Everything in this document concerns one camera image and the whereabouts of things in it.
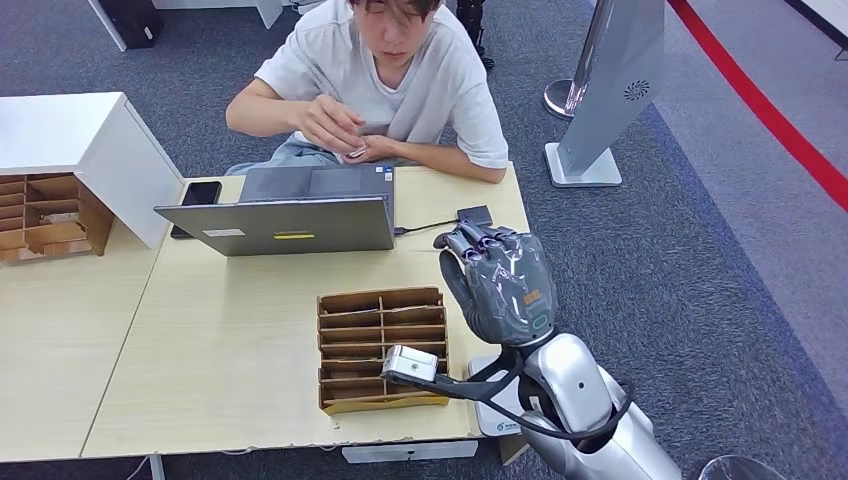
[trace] white t-shirt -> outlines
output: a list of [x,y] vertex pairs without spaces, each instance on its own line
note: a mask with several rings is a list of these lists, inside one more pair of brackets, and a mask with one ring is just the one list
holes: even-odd
[[507,144],[486,70],[465,29],[444,5],[397,89],[377,76],[347,0],[327,0],[304,15],[256,77],[286,100],[330,95],[362,117],[363,134],[437,144],[450,126],[471,162],[507,166]]

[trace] smartphone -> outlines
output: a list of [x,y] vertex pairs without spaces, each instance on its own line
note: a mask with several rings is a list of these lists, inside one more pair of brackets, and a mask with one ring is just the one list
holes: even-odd
[[[212,205],[221,195],[221,182],[195,182],[188,184],[182,205]],[[174,225],[171,238],[193,238],[190,233]]]

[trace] stanchion base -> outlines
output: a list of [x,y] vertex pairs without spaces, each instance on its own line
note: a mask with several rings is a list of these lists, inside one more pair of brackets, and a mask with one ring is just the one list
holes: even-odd
[[701,470],[698,480],[786,480],[771,467],[739,455],[714,458]]
[[574,112],[565,110],[565,102],[568,100],[569,92],[571,92],[571,80],[557,80],[545,87],[543,99],[545,108],[551,115],[563,120],[574,118]]

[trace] red line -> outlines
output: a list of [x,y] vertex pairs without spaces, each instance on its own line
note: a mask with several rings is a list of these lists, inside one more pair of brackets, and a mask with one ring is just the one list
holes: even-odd
[[848,211],[848,179],[798,131],[733,60],[686,0],[668,0],[689,33],[733,90],[795,160],[843,210]]

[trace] cardboard compartment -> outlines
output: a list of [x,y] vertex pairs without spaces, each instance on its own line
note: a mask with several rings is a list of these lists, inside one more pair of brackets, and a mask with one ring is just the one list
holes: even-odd
[[321,379],[379,377],[383,371],[381,360],[324,360],[321,362]]
[[322,359],[328,360],[374,360],[382,359],[385,353],[382,343],[340,343],[319,348]]
[[321,380],[325,401],[379,397],[386,394],[385,382],[379,377],[336,378]]
[[377,327],[365,328],[324,328],[320,330],[320,343],[376,342],[383,341],[383,329]]
[[408,344],[410,342],[443,342],[445,325],[407,325],[403,327],[385,327],[384,342]]
[[376,312],[380,310],[379,292],[348,293],[323,297],[318,314]]
[[21,180],[18,182],[0,182],[0,195],[14,195],[16,193],[24,193],[25,183]]
[[379,377],[386,352],[395,344],[436,355],[438,371],[448,373],[445,311],[437,288],[319,297],[317,312],[318,396],[325,413],[447,404],[447,398]]
[[383,313],[383,325],[387,327],[414,325],[444,325],[444,307],[414,307],[391,310]]
[[403,307],[420,307],[424,305],[441,306],[442,294],[438,288],[408,288],[382,292],[383,309],[393,310]]
[[0,176],[0,261],[103,255],[113,221],[73,174]]
[[9,207],[14,205],[24,204],[23,193],[12,193],[9,195],[0,195],[0,207]]
[[379,327],[381,325],[379,311],[318,315],[319,328]]
[[73,175],[56,175],[44,178],[33,175],[27,179],[27,186],[43,196],[45,200],[66,200],[79,198],[79,181]]

